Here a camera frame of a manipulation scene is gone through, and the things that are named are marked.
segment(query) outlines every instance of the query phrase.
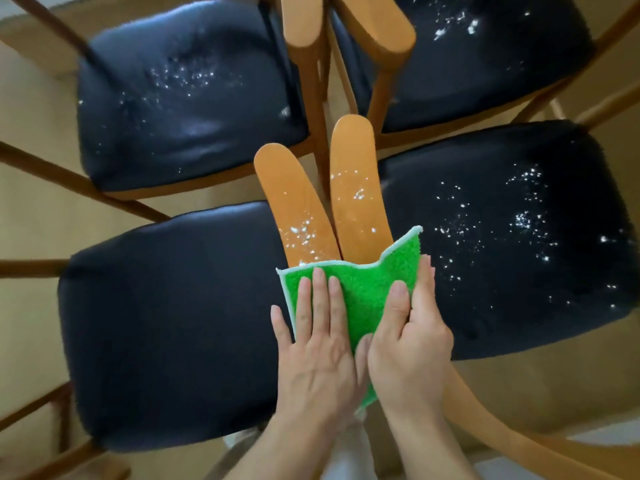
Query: left hand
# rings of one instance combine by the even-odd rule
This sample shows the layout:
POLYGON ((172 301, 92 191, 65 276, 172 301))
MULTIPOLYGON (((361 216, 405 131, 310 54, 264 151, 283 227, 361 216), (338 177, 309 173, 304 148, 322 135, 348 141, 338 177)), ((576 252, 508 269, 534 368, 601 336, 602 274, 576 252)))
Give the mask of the left hand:
POLYGON ((278 403, 272 422, 317 428, 333 436, 346 424, 369 386, 367 354, 372 335, 364 336, 355 356, 351 353, 347 312, 340 281, 334 276, 328 287, 324 270, 298 286, 296 342, 277 306, 271 322, 278 341, 278 403))

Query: beige floor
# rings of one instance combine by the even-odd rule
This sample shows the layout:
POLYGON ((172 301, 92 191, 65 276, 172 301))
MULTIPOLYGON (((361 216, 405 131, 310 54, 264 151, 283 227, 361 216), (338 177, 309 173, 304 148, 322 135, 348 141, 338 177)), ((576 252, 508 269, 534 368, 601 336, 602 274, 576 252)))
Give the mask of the beige floor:
MULTIPOLYGON (((616 0, 618 6, 626 1, 616 0)), ((612 17, 617 13, 609 11, 612 17)), ((587 78, 590 86, 577 85, 563 99, 569 116, 595 102, 607 88, 612 90, 640 75, 635 59, 624 70, 612 71, 616 60, 630 60, 621 53, 616 56, 618 59, 614 55, 606 66, 595 68, 596 74, 614 72, 612 83, 603 85, 592 75, 587 78)), ((63 84, 50 78, 2 45, 0 67, 0 140, 80 171, 75 102, 69 81, 63 84)), ((344 95, 332 73, 330 127, 345 113, 344 95)), ((507 122, 508 116, 502 115, 491 124, 507 122)), ((604 145, 636 225, 640 223, 640 187, 636 183, 640 162, 638 121, 640 109, 636 108, 595 133, 604 145)), ((302 161, 315 180, 312 156, 302 161)), ((174 215, 261 197, 256 177, 247 177, 214 189, 148 203, 174 215)), ((0 166, 0 258, 67 257, 144 223, 0 166)), ((555 431, 606 420, 640 406, 639 340, 640 317, 633 314, 575 339, 521 354, 460 363, 458 368, 480 400, 510 425, 555 431)), ((0 417, 65 380, 56 282, 0 282, 0 417)), ((0 434, 0 480, 12 478, 14 468, 37 464, 50 455, 50 419, 49 412, 43 410, 0 434)), ((399 457, 379 408, 370 411, 367 427, 378 470, 386 473, 398 469, 399 457)), ((460 439, 469 451, 477 448, 468 437, 460 435, 460 439)), ((196 480, 222 450, 220 441, 214 440, 127 455, 127 460, 135 479, 196 480)))

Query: forearm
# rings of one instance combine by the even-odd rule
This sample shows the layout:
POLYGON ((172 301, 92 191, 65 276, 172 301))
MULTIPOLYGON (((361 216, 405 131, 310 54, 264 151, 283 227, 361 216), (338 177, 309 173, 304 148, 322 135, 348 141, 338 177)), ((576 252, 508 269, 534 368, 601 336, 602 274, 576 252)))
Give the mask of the forearm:
POLYGON ((408 480, 477 480, 443 417, 389 418, 408 480))
POLYGON ((304 421, 284 424, 274 418, 225 480, 306 480, 330 448, 328 435, 304 421))

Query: green microfiber cloth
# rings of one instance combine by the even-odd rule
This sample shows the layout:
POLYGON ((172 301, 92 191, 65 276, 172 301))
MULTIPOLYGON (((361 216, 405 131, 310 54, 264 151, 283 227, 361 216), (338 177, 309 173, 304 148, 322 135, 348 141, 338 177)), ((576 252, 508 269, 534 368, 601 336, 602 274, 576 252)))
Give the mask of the green microfiber cloth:
MULTIPOLYGON (((375 332, 382 318, 391 284, 404 281, 413 291, 418 263, 420 261, 419 234, 422 227, 413 227, 402 238, 386 249, 380 259, 372 264, 353 264, 347 261, 322 261, 307 265, 277 270, 287 300, 289 316, 296 332, 296 300, 298 284, 303 276, 311 279, 313 268, 321 267, 327 279, 335 276, 342 284, 344 303, 347 307, 351 350, 355 351, 361 338, 375 332)), ((365 408, 377 400, 373 387, 369 388, 361 407, 365 408)))

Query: black seat cushion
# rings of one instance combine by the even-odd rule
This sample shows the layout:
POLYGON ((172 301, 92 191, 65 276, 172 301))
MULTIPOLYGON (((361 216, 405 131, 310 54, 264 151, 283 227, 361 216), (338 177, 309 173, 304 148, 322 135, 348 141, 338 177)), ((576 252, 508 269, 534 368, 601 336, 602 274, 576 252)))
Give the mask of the black seat cushion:
POLYGON ((204 177, 304 141, 298 73, 262 3, 197 2, 107 30, 81 61, 85 172, 102 191, 204 177))
POLYGON ((269 309, 287 260, 267 202, 175 217, 72 257, 58 298, 82 423, 140 451, 248 428, 275 410, 269 309))
POLYGON ((424 227, 454 359, 566 339, 638 302, 634 229, 599 145, 570 121, 438 141, 380 177, 394 238, 424 227))
MULTIPOLYGON (((417 40, 395 85, 383 132, 499 107, 584 67, 593 54, 571 0, 395 0, 417 40)), ((378 70, 332 14, 358 112, 378 70)))

